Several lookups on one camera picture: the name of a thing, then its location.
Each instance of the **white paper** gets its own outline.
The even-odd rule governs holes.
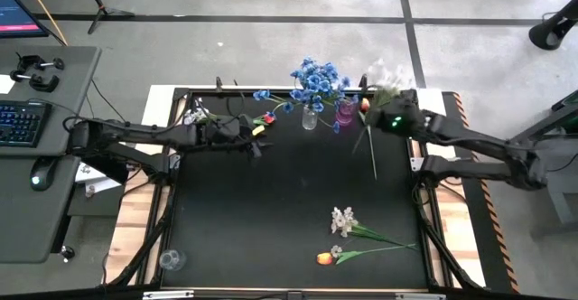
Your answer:
[[[120,186],[120,183],[115,182],[112,179],[106,178],[104,180],[97,180],[95,182],[86,183],[85,191],[89,192],[90,189],[94,190],[94,193],[102,192]]]
[[[0,93],[8,94],[13,86],[14,81],[10,79],[10,75],[0,74]]]
[[[85,181],[105,177],[106,176],[97,169],[89,166],[88,164],[80,163],[79,169],[76,171],[76,178],[74,179],[74,181],[76,183],[82,183]]]

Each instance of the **black table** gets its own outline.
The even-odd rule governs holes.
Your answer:
[[[205,96],[203,104],[227,113],[224,99]],[[274,105],[247,98],[244,112],[256,117]],[[178,272],[165,272],[163,286],[426,288],[422,251],[388,250],[330,267],[315,261],[333,245],[344,251],[390,246],[331,235],[334,206],[351,206],[361,223],[419,245],[406,140],[373,135],[375,181],[367,137],[351,154],[361,130],[357,120],[336,135],[322,123],[313,131],[303,129],[300,108],[277,115],[275,126],[266,130],[267,142],[275,146],[256,166],[237,153],[182,160],[168,248],[183,251],[188,262]],[[332,123],[334,110],[327,108],[322,118]]]
[[[61,77],[52,93],[33,90],[26,81],[16,82],[4,100],[26,101],[42,98],[62,104],[79,112],[89,88],[90,79],[98,63],[101,50],[96,47],[38,47],[0,46],[0,73],[9,74],[16,68],[21,55],[39,54],[46,61],[60,57],[65,70],[46,70],[43,75]],[[57,164],[54,183],[44,192],[31,188],[30,171],[39,155],[61,155],[68,133],[62,120],[70,116],[68,110],[53,107],[38,147],[0,147],[0,263],[40,263],[54,251],[56,238],[65,232],[65,211],[79,159],[64,156]]]

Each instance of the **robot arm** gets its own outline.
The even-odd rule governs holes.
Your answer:
[[[470,130],[461,123],[428,110],[420,110],[414,90],[402,91],[366,115],[368,125],[423,143],[454,145],[501,160],[502,164],[449,161],[427,155],[419,173],[429,182],[447,177],[504,181],[524,190],[537,190],[547,184],[544,164],[530,141],[506,141]]]

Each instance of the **concrete floor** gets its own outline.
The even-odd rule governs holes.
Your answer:
[[[34,12],[34,0],[23,0]],[[43,0],[56,14],[91,14],[91,0]],[[400,0],[104,0],[138,14],[402,17]],[[414,17],[539,19],[570,0],[409,0]],[[305,55],[333,61],[358,80],[376,59],[412,70],[406,27],[376,23],[128,23],[60,21],[71,45],[103,49],[95,80],[123,116],[141,120],[152,84],[212,84],[219,75],[241,85],[292,84],[288,73]],[[578,82],[578,29],[556,52],[537,49],[525,26],[416,25],[425,84],[462,95],[473,129],[508,137],[545,115]],[[50,44],[53,39],[0,43]],[[118,93],[118,87],[131,91]],[[114,113],[89,92],[99,117]],[[539,193],[492,183],[491,193],[525,294],[578,298],[578,236],[535,240],[529,231],[552,213]],[[69,264],[0,266],[0,293],[91,287],[114,220],[84,219],[67,243],[79,254]]]

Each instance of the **camera stand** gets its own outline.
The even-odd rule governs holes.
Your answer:
[[[117,10],[117,9],[111,8],[111,7],[106,7],[106,6],[102,3],[102,0],[94,0],[94,1],[97,2],[98,12],[97,12],[97,14],[96,14],[96,17],[95,17],[94,20],[92,21],[92,24],[90,25],[89,34],[92,34],[92,33],[97,29],[98,22],[99,22],[100,20],[102,20],[102,19],[103,19],[104,17],[106,17],[106,16],[109,16],[109,15],[113,15],[113,16],[124,16],[124,17],[133,17],[133,16],[135,16],[135,14],[132,13],[132,12]]]

